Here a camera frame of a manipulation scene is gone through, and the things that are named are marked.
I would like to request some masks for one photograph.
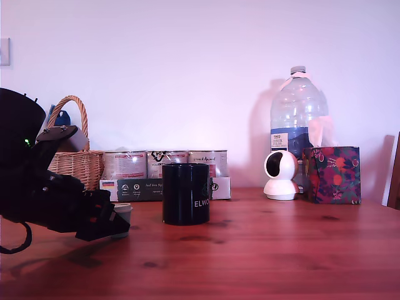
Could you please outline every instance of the handle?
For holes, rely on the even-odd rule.
[[[18,253],[18,252],[21,252],[22,250],[25,250],[32,244],[32,229],[29,227],[28,224],[26,224],[26,222],[20,222],[20,223],[26,229],[25,241],[20,246],[18,246],[17,248],[14,248],[14,249],[7,249],[7,248],[0,246],[0,253],[2,253],[2,254]]]
[[[52,128],[54,126],[54,123],[56,122],[57,116],[60,113],[61,109],[65,104],[67,104],[69,101],[74,101],[78,108],[79,111],[81,112],[81,122],[82,122],[82,132],[84,135],[89,138],[88,136],[88,115],[86,114],[86,109],[85,105],[83,105],[83,102],[77,97],[73,95],[69,95],[61,99],[61,101],[57,104],[57,106],[52,110],[52,114],[50,116],[49,123],[47,124],[47,128]],[[89,150],[89,142],[87,142],[86,146],[83,148],[83,150]]]

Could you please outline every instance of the blue object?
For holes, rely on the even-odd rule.
[[[49,117],[47,118],[47,123],[49,122],[51,114],[53,113],[55,107],[56,106],[54,104],[51,105],[49,111]],[[62,125],[71,125],[71,118],[69,117],[69,114],[66,111],[60,111],[60,113],[56,118],[56,122],[54,123],[54,126],[62,126]]]

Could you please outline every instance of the tin can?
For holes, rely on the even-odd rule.
[[[187,151],[148,151],[147,171],[148,178],[162,178],[163,165],[182,164],[188,162]]]
[[[105,152],[104,179],[147,178],[146,152]]]
[[[226,150],[189,151],[189,163],[203,163],[210,166],[210,177],[228,177],[228,156]]]

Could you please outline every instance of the light switch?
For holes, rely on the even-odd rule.
[[[0,39],[0,66],[10,65],[10,38]]]

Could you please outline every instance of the white security camera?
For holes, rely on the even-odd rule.
[[[298,171],[298,161],[289,151],[272,152],[264,161],[264,170],[269,181],[264,187],[264,194],[269,199],[293,200],[299,187],[292,181]]]

